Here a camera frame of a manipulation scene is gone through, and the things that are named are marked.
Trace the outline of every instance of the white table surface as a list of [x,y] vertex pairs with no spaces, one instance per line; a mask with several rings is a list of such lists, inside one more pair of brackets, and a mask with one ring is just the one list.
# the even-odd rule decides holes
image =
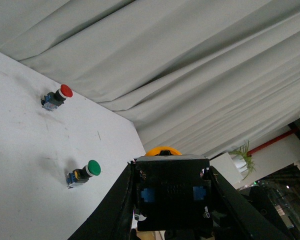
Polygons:
[[[0,53],[0,240],[68,239],[145,154],[130,121],[75,92],[43,109],[40,98],[59,88]],[[65,174],[91,159],[101,174],[68,189]]]

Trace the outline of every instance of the curtain fold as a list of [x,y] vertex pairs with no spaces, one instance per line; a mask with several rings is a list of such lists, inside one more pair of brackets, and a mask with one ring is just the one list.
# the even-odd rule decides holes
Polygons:
[[300,0],[70,0],[0,51],[131,120],[146,150],[212,157],[300,115]]

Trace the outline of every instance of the scuff mark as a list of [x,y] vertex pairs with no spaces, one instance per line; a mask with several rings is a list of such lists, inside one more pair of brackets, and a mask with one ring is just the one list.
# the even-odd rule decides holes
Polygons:
[[53,116],[49,115],[48,113],[42,113],[42,112],[37,112],[37,113],[38,113],[39,116],[43,117],[45,121],[46,120],[52,120],[52,121],[55,121],[59,124],[63,124],[63,125],[65,124],[63,121],[60,121],[60,120],[54,118]]

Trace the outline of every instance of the yellow object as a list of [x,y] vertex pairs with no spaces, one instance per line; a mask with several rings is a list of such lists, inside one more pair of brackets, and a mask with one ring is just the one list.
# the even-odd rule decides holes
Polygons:
[[169,147],[169,146],[157,146],[155,148],[152,148],[150,151],[148,151],[145,156],[157,156],[160,154],[161,151],[170,151],[172,155],[182,155],[181,152],[178,150]]
[[75,176],[76,179],[79,180],[77,171],[74,171],[74,176]]

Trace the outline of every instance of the white planter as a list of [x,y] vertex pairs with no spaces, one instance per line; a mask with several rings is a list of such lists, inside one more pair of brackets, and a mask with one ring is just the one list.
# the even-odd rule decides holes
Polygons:
[[242,174],[244,171],[247,171],[248,168],[245,166],[247,163],[240,155],[230,155],[232,158],[234,165],[238,169],[238,171]]

